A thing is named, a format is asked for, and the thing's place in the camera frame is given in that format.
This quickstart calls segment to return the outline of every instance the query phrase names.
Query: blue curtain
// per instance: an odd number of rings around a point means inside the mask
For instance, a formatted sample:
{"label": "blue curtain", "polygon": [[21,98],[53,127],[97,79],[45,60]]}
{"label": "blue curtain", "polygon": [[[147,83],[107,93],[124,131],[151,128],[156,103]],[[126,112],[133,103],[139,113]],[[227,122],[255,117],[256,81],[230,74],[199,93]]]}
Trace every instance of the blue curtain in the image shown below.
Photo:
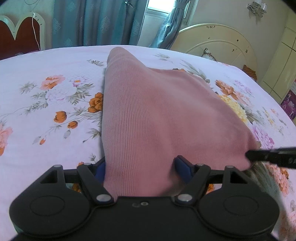
{"label": "blue curtain", "polygon": [[170,49],[180,31],[184,9],[190,0],[175,0],[174,8],[160,26],[151,48]]}
{"label": "blue curtain", "polygon": [[137,45],[148,0],[55,0],[52,47]]}

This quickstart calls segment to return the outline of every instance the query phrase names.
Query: beige wall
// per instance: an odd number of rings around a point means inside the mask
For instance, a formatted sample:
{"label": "beige wall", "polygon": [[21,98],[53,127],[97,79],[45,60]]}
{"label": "beige wall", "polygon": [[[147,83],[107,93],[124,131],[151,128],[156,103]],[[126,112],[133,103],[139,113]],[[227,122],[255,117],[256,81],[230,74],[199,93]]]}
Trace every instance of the beige wall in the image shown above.
{"label": "beige wall", "polygon": [[[26,0],[28,4],[34,3],[35,1],[36,0]],[[40,0],[39,3],[36,4],[27,5],[24,0],[7,0],[0,6],[0,15],[9,17],[16,26],[19,17],[24,13],[31,12],[33,7],[36,6],[34,12],[39,13],[45,21],[45,49],[50,49],[52,46],[54,0]]]}
{"label": "beige wall", "polygon": [[[287,21],[288,7],[281,0],[263,0],[267,13],[259,19],[249,13],[252,0],[198,0],[188,26],[199,23],[220,23],[241,32],[252,45],[258,62],[258,79],[266,73],[278,48]],[[161,21],[145,18],[139,45],[149,46]]]}

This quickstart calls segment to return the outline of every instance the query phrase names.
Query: white bed sheet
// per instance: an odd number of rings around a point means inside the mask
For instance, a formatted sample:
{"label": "white bed sheet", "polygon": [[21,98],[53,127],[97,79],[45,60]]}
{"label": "white bed sheet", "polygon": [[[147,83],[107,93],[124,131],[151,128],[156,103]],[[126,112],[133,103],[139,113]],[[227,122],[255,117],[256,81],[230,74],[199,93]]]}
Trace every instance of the white bed sheet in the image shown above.
{"label": "white bed sheet", "polygon": [[[100,93],[114,47],[52,49],[0,61],[1,241],[16,234],[8,215],[10,203],[36,178],[55,164],[73,169],[81,161],[94,163],[104,156]],[[201,76],[250,127],[262,148],[296,146],[292,121],[238,68],[170,50],[123,47],[148,67]],[[281,203],[274,234],[295,239],[296,172],[263,167],[261,175],[274,180],[277,190],[272,195]]]}

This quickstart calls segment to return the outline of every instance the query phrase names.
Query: folded pink garment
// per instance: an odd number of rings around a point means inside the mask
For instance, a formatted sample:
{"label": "folded pink garment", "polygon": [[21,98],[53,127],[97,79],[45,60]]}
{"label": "folded pink garment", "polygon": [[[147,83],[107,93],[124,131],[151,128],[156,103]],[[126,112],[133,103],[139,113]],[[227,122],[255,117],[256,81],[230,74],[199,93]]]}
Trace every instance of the folded pink garment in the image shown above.
{"label": "folded pink garment", "polygon": [[250,167],[256,148],[247,126],[201,78],[150,69],[127,50],[111,50],[105,72],[104,187],[114,196],[178,191],[177,155],[212,169]]}

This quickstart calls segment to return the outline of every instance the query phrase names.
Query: bright window pane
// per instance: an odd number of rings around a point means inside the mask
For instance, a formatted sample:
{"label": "bright window pane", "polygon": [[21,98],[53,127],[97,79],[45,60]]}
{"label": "bright window pane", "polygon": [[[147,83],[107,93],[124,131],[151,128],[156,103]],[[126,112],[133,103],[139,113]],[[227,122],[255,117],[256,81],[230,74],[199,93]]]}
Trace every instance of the bright window pane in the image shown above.
{"label": "bright window pane", "polygon": [[163,12],[171,12],[175,0],[149,0],[148,7]]}

